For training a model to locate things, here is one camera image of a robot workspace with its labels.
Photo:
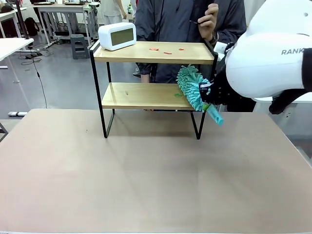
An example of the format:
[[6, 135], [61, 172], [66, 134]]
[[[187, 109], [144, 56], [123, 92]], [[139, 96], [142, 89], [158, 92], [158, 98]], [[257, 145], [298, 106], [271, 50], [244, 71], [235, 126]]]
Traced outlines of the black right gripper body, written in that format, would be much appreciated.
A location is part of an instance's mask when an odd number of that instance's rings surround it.
[[227, 81], [226, 73], [219, 72], [211, 80], [213, 103], [215, 105], [227, 105], [231, 97], [231, 87]]

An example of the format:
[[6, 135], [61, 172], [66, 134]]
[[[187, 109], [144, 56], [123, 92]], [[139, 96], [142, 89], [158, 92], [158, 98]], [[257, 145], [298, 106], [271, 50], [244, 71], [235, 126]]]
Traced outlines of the person's left hand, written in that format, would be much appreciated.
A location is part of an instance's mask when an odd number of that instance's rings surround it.
[[218, 10], [218, 4], [209, 4], [204, 16], [197, 20], [199, 33], [201, 37], [207, 41], [211, 41], [213, 39]]

